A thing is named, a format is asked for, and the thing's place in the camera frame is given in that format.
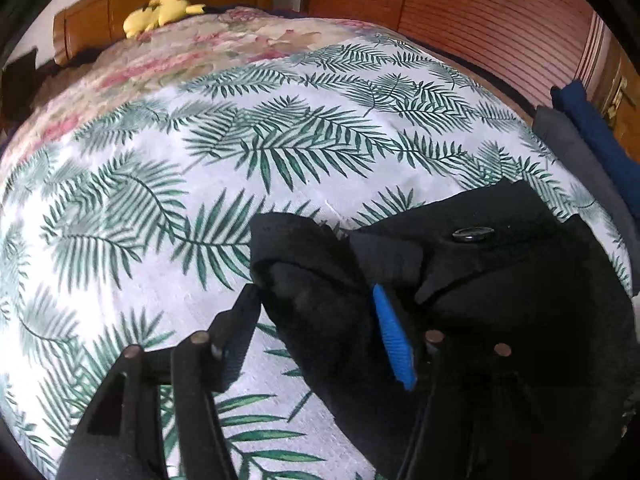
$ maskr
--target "gray cloth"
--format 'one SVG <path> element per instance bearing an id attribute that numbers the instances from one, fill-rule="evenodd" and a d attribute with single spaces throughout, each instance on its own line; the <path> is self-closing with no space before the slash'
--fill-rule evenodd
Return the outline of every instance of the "gray cloth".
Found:
<path id="1" fill-rule="evenodd" d="M 532 129 L 611 216 L 629 253 L 631 280 L 636 295 L 640 291 L 640 231 L 613 182 L 574 124 L 562 112 L 539 106 Z"/>

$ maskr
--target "green leaf pattern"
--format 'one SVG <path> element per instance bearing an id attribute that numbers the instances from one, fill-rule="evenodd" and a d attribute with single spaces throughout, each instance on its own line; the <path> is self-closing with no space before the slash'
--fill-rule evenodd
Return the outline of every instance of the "green leaf pattern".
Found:
<path id="1" fill-rule="evenodd" d="M 127 102 L 40 147 L 6 183 L 0 356 L 15 358 L 0 359 L 0 413 L 52 478 L 126 345 L 175 344 L 232 305 L 250 276 L 253 215 L 357 228 L 504 178 L 525 180 L 561 221 L 580 215 L 630 292 L 624 241 L 551 150 L 487 89 L 394 35 Z M 246 366 L 214 396 L 240 480 L 382 479 L 264 315 Z M 171 388 L 160 394 L 170 476 L 182 478 Z"/>

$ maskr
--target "clothing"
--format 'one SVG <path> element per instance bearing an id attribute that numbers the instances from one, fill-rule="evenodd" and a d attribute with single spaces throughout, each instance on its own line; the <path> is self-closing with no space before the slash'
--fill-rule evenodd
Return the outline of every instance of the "clothing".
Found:
<path id="1" fill-rule="evenodd" d="M 531 129 L 611 216 L 626 245 L 633 294 L 637 294 L 640 292 L 640 219 L 631 216 L 615 184 L 565 114 L 539 106 Z"/>
<path id="2" fill-rule="evenodd" d="M 470 226 L 495 235 L 452 242 Z M 578 478 L 613 452 L 636 348 L 631 303 L 588 226 L 578 216 L 560 224 L 525 182 L 414 208 L 344 240 L 289 214 L 257 215 L 251 229 L 268 316 L 338 427 L 386 478 L 402 464 L 419 394 L 393 379 L 372 302 L 378 279 L 394 285 L 419 331 L 509 344 L 545 435 Z M 417 277 L 399 258 L 416 258 L 416 247 Z M 510 422 L 494 430 L 518 434 Z"/>
<path id="3" fill-rule="evenodd" d="M 562 89 L 553 87 L 551 99 L 554 108 L 567 114 L 575 124 L 631 214 L 635 218 L 640 217 L 640 164 L 628 157 L 607 123 L 587 101 L 582 82 L 573 81 Z"/>

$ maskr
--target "yellow plush toy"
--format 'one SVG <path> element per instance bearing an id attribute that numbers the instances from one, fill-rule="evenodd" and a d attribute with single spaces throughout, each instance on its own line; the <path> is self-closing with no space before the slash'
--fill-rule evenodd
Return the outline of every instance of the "yellow plush toy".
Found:
<path id="1" fill-rule="evenodd" d="M 148 7 L 134 10 L 127 16 L 122 28 L 127 38 L 134 38 L 140 32 L 177 22 L 192 14 L 204 14 L 204 4 L 190 5 L 187 0 L 151 0 Z"/>

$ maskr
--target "blue cloth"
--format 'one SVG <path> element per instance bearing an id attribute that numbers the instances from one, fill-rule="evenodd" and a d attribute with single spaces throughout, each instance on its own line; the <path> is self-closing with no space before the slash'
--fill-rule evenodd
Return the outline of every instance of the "blue cloth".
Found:
<path id="1" fill-rule="evenodd" d="M 620 146 L 596 108 L 587 101 L 581 81 L 573 81 L 562 89 L 551 89 L 554 108 L 564 112 L 609 175 L 618 193 L 640 219 L 640 164 L 631 160 Z"/>

